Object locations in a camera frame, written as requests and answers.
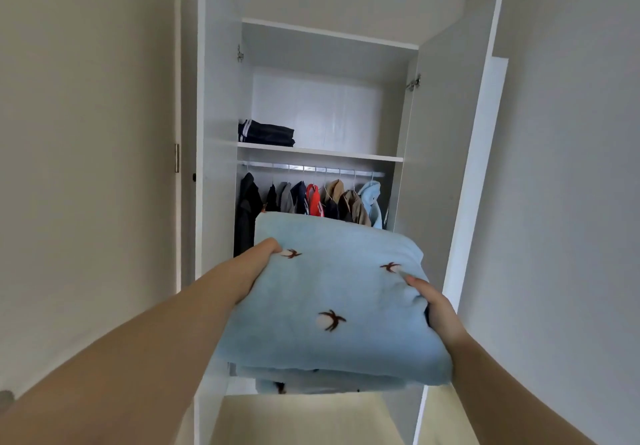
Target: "wardrobe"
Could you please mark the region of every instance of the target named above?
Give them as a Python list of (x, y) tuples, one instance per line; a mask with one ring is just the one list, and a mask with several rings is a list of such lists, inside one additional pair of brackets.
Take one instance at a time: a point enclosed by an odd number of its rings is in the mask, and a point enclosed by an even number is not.
[[(193, 270), (184, 282), (232, 256), (247, 171), (265, 189), (375, 179), (386, 231), (417, 243), (457, 309), (507, 69), (493, 56), (502, 0), (421, 46), (241, 19), (232, 0), (181, 2), (182, 201), (191, 208), (182, 248)], [(238, 142), (244, 119), (294, 128), (294, 147)], [(212, 360), (195, 398), (196, 445), (209, 443), (228, 390), (242, 392), (236, 379)], [(381, 393), (407, 445), (417, 443), (427, 392)]]

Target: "shelf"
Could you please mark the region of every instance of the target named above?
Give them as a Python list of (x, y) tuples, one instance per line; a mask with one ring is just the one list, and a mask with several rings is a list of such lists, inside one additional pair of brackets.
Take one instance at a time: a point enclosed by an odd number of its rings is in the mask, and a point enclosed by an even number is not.
[(313, 154), (313, 155), (327, 155), (329, 157), (345, 157), (351, 159), (364, 159), (364, 160), (384, 160), (386, 162), (402, 162), (402, 157), (391, 157), (390, 155), (375, 155), (375, 154), (356, 154), (352, 152), (337, 152), (332, 150), (319, 150), (319, 149), (303, 149), (299, 147), (280, 147), (280, 146), (267, 146), (262, 144), (248, 144), (246, 142), (237, 142), (238, 147), (245, 149), (261, 149), (271, 150), (278, 152), (292, 152), (298, 154)]

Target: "clothes rail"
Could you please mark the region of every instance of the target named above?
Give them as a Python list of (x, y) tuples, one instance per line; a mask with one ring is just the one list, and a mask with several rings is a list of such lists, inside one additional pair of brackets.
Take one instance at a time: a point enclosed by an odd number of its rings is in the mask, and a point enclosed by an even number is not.
[(272, 164), (271, 162), (254, 162), (239, 160), (238, 165), (245, 167), (266, 167), (267, 169), (282, 169), (283, 171), (301, 171), (305, 173), (337, 174), (338, 176), (361, 176), (366, 178), (383, 178), (385, 173), (372, 171), (356, 171), (354, 169), (332, 169), (331, 167), (295, 166), (293, 164)]

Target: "open wardrobe door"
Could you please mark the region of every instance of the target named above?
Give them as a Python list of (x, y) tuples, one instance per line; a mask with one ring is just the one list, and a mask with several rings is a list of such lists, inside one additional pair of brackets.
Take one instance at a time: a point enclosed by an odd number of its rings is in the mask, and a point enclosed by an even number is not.
[[(492, 56), (501, 3), (469, 13), (420, 47), (396, 189), (394, 231), (422, 249), (424, 271), (456, 310), (506, 74), (507, 60)], [(382, 393), (407, 445), (417, 443), (426, 390)]]
[[(195, 278), (233, 256), (241, 21), (232, 0), (193, 0), (197, 18)], [(227, 391), (228, 365), (213, 359), (194, 400), (194, 443), (208, 445)]]

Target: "stack of folded clothes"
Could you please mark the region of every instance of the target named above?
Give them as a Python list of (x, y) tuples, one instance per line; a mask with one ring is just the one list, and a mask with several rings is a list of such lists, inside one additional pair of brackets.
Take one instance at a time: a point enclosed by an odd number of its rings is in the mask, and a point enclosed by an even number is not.
[(238, 124), (238, 141), (282, 147), (293, 147), (296, 143), (292, 128), (258, 123), (255, 120), (245, 120)]
[(364, 225), (264, 213), (255, 243), (275, 237), (249, 296), (232, 313), (216, 357), (259, 393), (346, 393), (451, 381), (451, 357), (408, 286), (426, 279), (408, 238)]

